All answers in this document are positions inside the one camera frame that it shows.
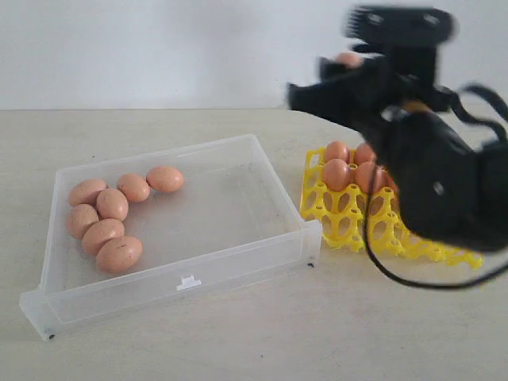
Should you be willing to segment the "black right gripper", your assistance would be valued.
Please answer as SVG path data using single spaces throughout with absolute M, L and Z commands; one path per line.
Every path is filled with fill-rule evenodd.
M 319 79 L 327 80 L 288 83 L 288 109 L 360 127 L 380 159 L 449 152 L 451 129 L 436 113 L 449 110 L 452 95 L 436 86 L 437 46 L 362 43 L 353 51 L 377 56 L 352 66 L 320 57 Z

